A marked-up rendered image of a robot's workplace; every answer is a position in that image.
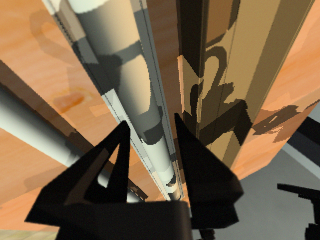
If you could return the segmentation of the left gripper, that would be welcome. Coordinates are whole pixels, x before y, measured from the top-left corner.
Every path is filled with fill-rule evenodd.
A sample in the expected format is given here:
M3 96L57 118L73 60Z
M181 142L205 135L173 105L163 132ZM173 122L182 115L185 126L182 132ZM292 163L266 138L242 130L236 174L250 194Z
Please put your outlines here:
M201 239L198 240L214 240L215 239L215 232L213 229L206 229L206 230L199 230Z

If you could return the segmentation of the brown cardboard carton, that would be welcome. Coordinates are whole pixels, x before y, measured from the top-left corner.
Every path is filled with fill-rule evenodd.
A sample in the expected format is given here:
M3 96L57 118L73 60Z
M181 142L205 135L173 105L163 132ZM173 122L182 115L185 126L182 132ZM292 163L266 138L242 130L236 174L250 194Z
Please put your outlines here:
M180 0L185 125L229 169L314 2Z

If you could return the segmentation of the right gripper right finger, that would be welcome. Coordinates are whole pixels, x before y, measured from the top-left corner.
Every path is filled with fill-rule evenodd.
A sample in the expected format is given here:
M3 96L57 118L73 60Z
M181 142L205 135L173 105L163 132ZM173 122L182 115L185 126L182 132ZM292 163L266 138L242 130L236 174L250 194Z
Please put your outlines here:
M234 206L244 195L237 175L188 130L178 113L174 117L191 214L195 207Z

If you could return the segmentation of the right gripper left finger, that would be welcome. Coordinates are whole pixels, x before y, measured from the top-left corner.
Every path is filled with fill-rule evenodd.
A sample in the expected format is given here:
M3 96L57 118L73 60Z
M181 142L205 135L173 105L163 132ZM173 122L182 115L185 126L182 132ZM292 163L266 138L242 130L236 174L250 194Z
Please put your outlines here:
M117 159L104 187L98 182L98 176L118 144ZM129 159L130 127L123 120L99 144L45 185L33 205L125 203Z

